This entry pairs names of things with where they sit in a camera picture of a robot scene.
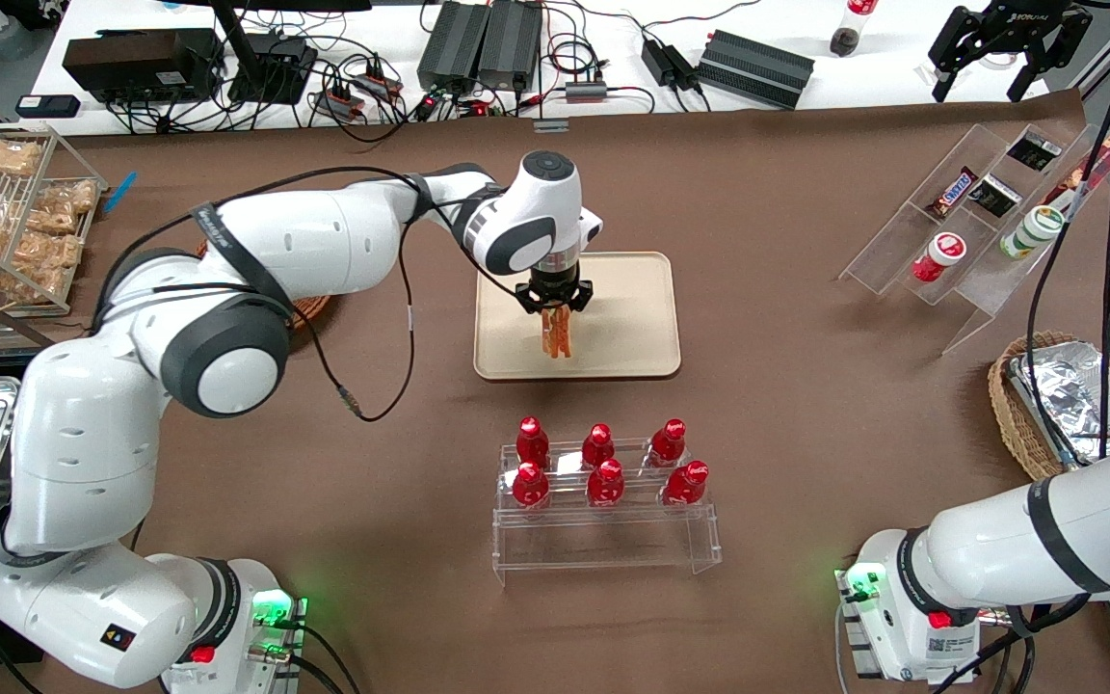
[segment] plastic bottle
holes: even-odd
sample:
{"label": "plastic bottle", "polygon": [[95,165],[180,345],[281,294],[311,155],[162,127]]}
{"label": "plastic bottle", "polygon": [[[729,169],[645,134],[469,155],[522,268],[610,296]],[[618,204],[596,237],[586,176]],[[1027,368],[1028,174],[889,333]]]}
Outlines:
{"label": "plastic bottle", "polygon": [[614,456],[616,456],[616,443],[610,437],[610,428],[604,423],[595,423],[594,429],[589,430],[589,435],[586,435],[585,443],[581,445],[581,469],[597,470],[598,465]]}
{"label": "plastic bottle", "polygon": [[591,506],[603,509],[616,505],[625,495],[625,469],[619,461],[607,457],[597,470],[592,471],[585,492]]}
{"label": "plastic bottle", "polygon": [[523,509],[546,509],[552,504],[552,483],[536,462],[525,461],[516,469],[512,497]]}
{"label": "plastic bottle", "polygon": [[657,430],[656,434],[648,440],[648,450],[645,452],[644,465],[647,469],[674,469],[679,464],[687,450],[687,443],[683,439],[687,434],[687,426],[683,420],[670,420]]}
{"label": "plastic bottle", "polygon": [[864,32],[864,26],[879,2],[880,0],[846,0],[842,23],[829,41],[829,52],[844,58],[854,53],[859,44],[859,34]]}
{"label": "plastic bottle", "polygon": [[521,431],[516,432],[516,456],[522,461],[536,462],[544,471],[552,469],[552,441],[546,437],[537,418],[521,420]]}
{"label": "plastic bottle", "polygon": [[709,465],[700,461],[692,461],[686,465],[679,465],[666,484],[662,485],[662,491],[657,493],[657,501],[664,506],[686,506],[696,504],[705,496],[705,482],[709,480]]}

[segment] acrylic shelf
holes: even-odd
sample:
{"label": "acrylic shelf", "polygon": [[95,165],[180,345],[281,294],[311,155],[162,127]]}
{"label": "acrylic shelf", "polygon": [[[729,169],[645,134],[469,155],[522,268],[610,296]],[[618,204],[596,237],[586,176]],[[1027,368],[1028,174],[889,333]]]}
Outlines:
{"label": "acrylic shelf", "polygon": [[657,501],[673,469],[644,469],[648,440],[616,440],[624,469],[619,504],[595,509],[586,501],[588,471],[581,470],[581,442],[552,443],[551,505],[521,509],[512,497],[516,446],[500,451],[494,495],[493,567],[500,583],[507,573],[545,570],[603,570],[620,566],[690,566],[697,574],[722,563],[718,514],[709,493],[687,506]]}

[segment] acrylic stand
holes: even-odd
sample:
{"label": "acrylic stand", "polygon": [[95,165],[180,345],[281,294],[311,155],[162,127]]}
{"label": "acrylic stand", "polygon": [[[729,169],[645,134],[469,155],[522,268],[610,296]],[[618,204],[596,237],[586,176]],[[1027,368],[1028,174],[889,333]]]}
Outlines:
{"label": "acrylic stand", "polygon": [[616,440],[625,487],[619,504],[589,507],[581,471],[581,442],[552,443],[551,505],[521,509],[512,496],[516,446],[500,452],[494,494],[494,572],[599,570],[616,566],[689,566],[697,574],[722,563],[718,515],[709,493],[687,506],[664,506],[657,493],[670,469],[643,469],[645,439]]}
{"label": "acrylic stand", "polygon": [[[951,293],[968,300],[973,304],[975,313],[948,346],[945,346],[942,354],[990,324],[1008,302],[1009,295],[1035,270],[1043,253],[1051,249],[1051,244],[1045,244],[1026,259],[1012,260],[1001,253],[1000,238],[1017,229],[1027,212],[1039,207],[1070,175],[1080,159],[1091,152],[1093,138],[1099,131],[1096,127],[1088,127],[1071,142],[1049,135],[1032,124],[1022,131],[1022,137],[1026,137],[1026,132],[1035,132],[1045,140],[1061,145],[1061,155],[1053,159],[1042,172],[1032,170],[1008,155],[1010,147],[1017,141],[1006,141],[981,124],[975,124],[901,204],[880,233],[850,261],[838,280],[855,278],[877,295],[900,284],[932,306]],[[961,167],[969,168],[975,175],[995,175],[1020,193],[1022,202],[1005,212],[1005,215],[996,217],[979,207],[978,202],[963,199],[956,203],[945,220],[937,219],[928,211],[928,207],[959,178]],[[928,249],[932,237],[939,232],[959,234],[966,241],[968,254],[966,259],[948,268],[939,280],[918,281],[911,275],[910,264],[919,259]]]}

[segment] candy bar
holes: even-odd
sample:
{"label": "candy bar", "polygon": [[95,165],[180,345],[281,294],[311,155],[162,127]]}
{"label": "candy bar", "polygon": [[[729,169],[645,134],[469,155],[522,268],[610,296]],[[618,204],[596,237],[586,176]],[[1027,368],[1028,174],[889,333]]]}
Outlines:
{"label": "candy bar", "polygon": [[1005,212],[1012,210],[1013,205],[1020,205],[1022,201],[1021,194],[991,174],[982,177],[979,184],[975,185],[975,190],[968,193],[968,198],[978,202],[983,210],[998,217],[1003,217]]}
{"label": "candy bar", "polygon": [[40,145],[36,142],[0,140],[0,172],[30,177],[40,163]]}
{"label": "candy bar", "polygon": [[928,211],[932,215],[938,217],[938,219],[945,219],[948,217],[948,212],[953,209],[957,201],[960,201],[961,195],[968,191],[970,185],[975,181],[979,180],[979,177],[975,175],[975,172],[970,171],[966,167],[961,167],[961,175],[957,177],[952,185],[945,189],[945,192],[928,207]]}

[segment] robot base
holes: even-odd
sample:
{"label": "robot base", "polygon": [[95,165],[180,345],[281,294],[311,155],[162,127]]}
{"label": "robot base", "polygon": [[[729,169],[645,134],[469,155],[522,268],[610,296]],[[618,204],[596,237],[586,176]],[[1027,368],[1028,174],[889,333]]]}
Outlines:
{"label": "robot base", "polygon": [[[855,566],[846,571],[846,584],[851,592],[862,590],[872,596],[854,603],[854,607],[881,674],[887,680],[922,680],[935,685],[975,658],[979,623],[930,627],[928,616],[907,597],[898,576],[898,545],[905,536],[906,531],[886,530],[868,539]],[[972,680],[973,673],[966,673],[957,682]]]}
{"label": "robot base", "polygon": [[274,690],[283,661],[266,657],[270,651],[291,648],[291,632],[259,624],[264,618],[301,620],[301,602],[278,585],[273,572],[252,559],[231,559],[230,570],[242,584],[238,618],[209,663],[180,663],[162,673],[171,694],[268,694]]}

